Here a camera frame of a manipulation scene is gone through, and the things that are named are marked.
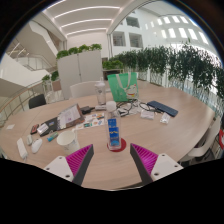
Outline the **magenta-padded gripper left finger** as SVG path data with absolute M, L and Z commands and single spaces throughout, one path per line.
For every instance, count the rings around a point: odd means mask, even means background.
M 81 186 L 93 155 L 94 148 L 90 144 L 66 157 L 56 157 L 44 170 Z

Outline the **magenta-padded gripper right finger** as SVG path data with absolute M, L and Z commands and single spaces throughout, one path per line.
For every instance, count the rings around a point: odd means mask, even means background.
M 182 169 L 182 166 L 167 154 L 156 154 L 133 143 L 130 144 L 130 154 L 143 185 L 152 183 Z

